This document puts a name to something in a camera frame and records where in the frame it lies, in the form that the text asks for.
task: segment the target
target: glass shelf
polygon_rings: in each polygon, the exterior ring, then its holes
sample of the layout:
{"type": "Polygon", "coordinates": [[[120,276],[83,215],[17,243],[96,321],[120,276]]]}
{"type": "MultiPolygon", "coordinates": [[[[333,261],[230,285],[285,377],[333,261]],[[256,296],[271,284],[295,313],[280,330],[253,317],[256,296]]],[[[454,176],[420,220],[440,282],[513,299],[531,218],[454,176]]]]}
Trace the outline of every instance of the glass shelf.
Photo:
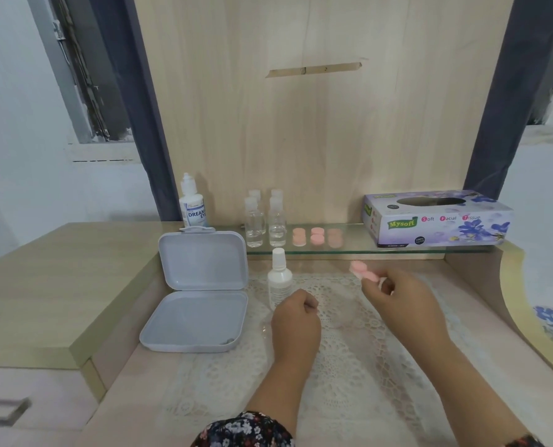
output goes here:
{"type": "MultiPolygon", "coordinates": [[[[235,231],[245,238],[243,226],[213,226],[218,231],[235,231]]],[[[248,255],[271,255],[273,246],[268,241],[268,232],[263,236],[262,246],[250,248],[247,246],[248,255]]],[[[493,246],[438,246],[438,247],[406,247],[406,248],[378,248],[374,239],[363,224],[293,224],[287,225],[286,243],[282,247],[288,255],[312,255],[312,254],[448,254],[448,253],[487,253],[493,250],[493,246]],[[326,241],[321,246],[310,243],[310,231],[314,227],[328,229],[340,229],[343,232],[343,246],[331,248],[328,246],[328,234],[326,241]],[[293,245],[294,228],[306,230],[306,245],[293,245]]]]}

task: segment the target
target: white lace doily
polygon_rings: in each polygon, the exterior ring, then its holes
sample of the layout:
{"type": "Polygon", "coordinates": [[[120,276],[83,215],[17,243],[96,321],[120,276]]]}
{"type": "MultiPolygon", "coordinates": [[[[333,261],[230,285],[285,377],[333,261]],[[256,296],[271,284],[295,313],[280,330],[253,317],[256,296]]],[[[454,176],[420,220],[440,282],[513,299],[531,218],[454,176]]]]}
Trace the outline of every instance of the white lace doily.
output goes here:
{"type": "MultiPolygon", "coordinates": [[[[316,296],[322,321],[322,342],[303,391],[297,444],[455,446],[433,386],[386,329],[353,275],[298,275],[295,285],[316,296]]],[[[245,291],[249,304],[239,345],[227,353],[181,355],[156,420],[161,437],[193,440],[207,424],[233,417],[268,370],[272,312],[266,278],[251,277],[245,291]]],[[[511,390],[510,379],[436,296],[453,341],[535,431],[532,407],[511,390]]]]}

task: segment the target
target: bottle cap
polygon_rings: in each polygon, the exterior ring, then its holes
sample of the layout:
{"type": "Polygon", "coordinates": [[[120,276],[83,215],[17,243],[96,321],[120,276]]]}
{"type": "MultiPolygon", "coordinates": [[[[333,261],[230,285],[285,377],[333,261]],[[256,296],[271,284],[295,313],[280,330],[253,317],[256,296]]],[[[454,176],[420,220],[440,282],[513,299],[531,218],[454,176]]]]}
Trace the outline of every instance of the bottle cap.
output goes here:
{"type": "Polygon", "coordinates": [[[183,175],[183,180],[181,181],[181,192],[183,196],[191,196],[192,194],[198,193],[196,189],[196,181],[188,173],[183,175]]]}
{"type": "Polygon", "coordinates": [[[246,210],[257,210],[258,209],[258,201],[254,196],[249,196],[245,198],[245,209],[246,210]]]}
{"type": "Polygon", "coordinates": [[[271,197],[271,210],[282,211],[282,198],[277,196],[271,197]]]}
{"type": "Polygon", "coordinates": [[[262,199],[262,195],[260,193],[259,189],[251,189],[247,192],[250,196],[254,196],[256,200],[258,201],[258,204],[260,203],[260,199],[262,199]]]}
{"type": "Polygon", "coordinates": [[[272,269],[282,271],[287,268],[287,259],[283,248],[274,248],[272,250],[272,269]]]}

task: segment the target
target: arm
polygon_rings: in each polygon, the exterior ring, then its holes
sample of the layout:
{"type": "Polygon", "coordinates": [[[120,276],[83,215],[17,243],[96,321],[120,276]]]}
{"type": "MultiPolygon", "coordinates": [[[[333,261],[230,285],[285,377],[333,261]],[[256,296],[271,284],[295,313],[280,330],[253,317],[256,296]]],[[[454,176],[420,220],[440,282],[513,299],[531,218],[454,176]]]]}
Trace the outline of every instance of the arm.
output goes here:
{"type": "Polygon", "coordinates": [[[454,345],[429,287],[402,270],[377,274],[387,277],[382,289],[362,279],[363,293],[436,388],[459,445],[499,447],[527,434],[525,426],[454,345]]]}
{"type": "Polygon", "coordinates": [[[316,298],[298,290],[277,306],[271,325],[275,360],[245,410],[270,416],[295,436],[303,386],[320,346],[316,298]]]}

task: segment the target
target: blue flower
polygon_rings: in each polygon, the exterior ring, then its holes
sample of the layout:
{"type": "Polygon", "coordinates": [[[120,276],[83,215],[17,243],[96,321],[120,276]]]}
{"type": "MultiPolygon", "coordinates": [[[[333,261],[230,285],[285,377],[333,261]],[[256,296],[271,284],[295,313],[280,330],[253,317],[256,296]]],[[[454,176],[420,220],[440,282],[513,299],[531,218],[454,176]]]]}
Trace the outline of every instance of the blue flower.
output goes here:
{"type": "Polygon", "coordinates": [[[484,237],[491,237],[491,233],[484,229],[480,219],[474,221],[465,221],[465,224],[459,226],[461,235],[468,237],[472,240],[483,240],[484,237]]]}
{"type": "Polygon", "coordinates": [[[479,195],[471,199],[471,202],[497,202],[497,201],[496,199],[490,199],[489,197],[479,195]]]}
{"type": "Polygon", "coordinates": [[[546,322],[548,326],[553,328],[553,309],[544,308],[543,306],[535,306],[535,312],[537,312],[537,318],[546,322]]]}
{"type": "Polygon", "coordinates": [[[509,225],[510,225],[510,221],[506,221],[502,225],[492,224],[492,229],[494,229],[495,231],[501,232],[501,233],[506,233],[506,232],[508,232],[508,226],[509,225]]]}

